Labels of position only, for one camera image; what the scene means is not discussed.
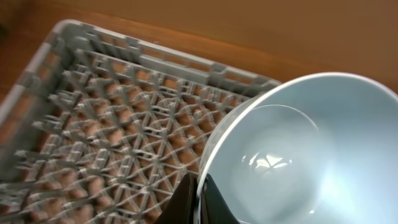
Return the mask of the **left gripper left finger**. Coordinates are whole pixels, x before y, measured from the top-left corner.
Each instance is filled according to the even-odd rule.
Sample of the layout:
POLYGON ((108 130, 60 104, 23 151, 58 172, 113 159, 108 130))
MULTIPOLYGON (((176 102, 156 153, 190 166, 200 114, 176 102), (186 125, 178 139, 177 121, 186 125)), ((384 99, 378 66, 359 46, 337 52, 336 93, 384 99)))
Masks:
POLYGON ((196 176, 185 174, 155 224, 192 224, 196 191, 196 176))

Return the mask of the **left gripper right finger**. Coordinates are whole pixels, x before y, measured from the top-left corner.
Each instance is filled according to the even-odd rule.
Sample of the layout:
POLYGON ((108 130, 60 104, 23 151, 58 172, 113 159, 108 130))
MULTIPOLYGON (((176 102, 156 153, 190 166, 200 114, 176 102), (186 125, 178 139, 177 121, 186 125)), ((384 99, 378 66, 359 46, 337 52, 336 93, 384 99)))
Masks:
POLYGON ((239 224, 228 208, 210 174, 206 175, 200 195, 201 224, 239 224))

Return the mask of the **light blue bowl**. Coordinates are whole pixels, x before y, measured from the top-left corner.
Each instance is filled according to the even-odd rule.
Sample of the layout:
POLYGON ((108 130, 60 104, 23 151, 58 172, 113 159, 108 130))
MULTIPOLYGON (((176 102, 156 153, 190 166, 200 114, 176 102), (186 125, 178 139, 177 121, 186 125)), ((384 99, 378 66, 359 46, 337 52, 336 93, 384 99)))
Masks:
POLYGON ((397 95, 326 72, 283 83, 231 110, 203 151, 239 223, 396 223, 397 95))

